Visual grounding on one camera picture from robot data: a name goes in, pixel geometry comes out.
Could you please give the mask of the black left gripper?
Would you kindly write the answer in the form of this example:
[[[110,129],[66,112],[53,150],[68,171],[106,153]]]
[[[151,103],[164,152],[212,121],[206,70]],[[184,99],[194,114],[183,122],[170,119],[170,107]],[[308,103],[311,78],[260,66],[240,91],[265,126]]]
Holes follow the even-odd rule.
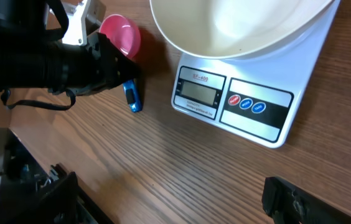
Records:
[[[48,43],[43,59],[42,80],[38,84],[53,93],[80,89],[81,95],[91,95],[115,88],[141,74],[137,63],[98,32],[89,36],[84,46]]]

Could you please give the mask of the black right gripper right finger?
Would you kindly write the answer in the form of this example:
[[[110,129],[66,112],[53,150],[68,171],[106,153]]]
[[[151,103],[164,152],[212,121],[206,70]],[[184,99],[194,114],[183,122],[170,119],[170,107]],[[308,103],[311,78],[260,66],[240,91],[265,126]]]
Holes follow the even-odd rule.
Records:
[[[351,216],[279,177],[267,177],[261,199],[275,224],[351,223]]]

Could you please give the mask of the pink measuring scoop blue handle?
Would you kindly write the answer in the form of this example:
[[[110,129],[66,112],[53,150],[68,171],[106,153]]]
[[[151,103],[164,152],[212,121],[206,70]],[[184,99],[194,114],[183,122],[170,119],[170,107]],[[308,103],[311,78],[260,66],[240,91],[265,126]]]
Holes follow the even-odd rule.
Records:
[[[120,14],[109,15],[103,20],[99,32],[105,34],[128,59],[133,59],[139,52],[141,34],[138,26],[131,19]],[[130,110],[133,113],[141,111],[143,106],[136,82],[128,80],[123,83],[123,90]]]

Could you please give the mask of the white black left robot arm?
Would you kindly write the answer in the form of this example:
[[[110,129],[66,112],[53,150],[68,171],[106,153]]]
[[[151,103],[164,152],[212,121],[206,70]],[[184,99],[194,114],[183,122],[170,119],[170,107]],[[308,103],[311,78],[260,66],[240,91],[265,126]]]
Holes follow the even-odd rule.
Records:
[[[95,32],[85,45],[61,42],[69,28],[61,1],[0,1],[0,94],[13,88],[46,88],[76,96],[110,90],[137,78],[138,65],[106,35]]]

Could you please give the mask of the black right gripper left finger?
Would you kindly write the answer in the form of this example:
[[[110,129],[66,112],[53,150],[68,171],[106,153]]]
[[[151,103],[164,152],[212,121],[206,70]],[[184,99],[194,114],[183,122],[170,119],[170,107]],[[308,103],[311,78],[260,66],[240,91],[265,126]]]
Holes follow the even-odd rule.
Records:
[[[76,223],[77,197],[78,179],[71,172],[10,206],[0,202],[0,223]]]

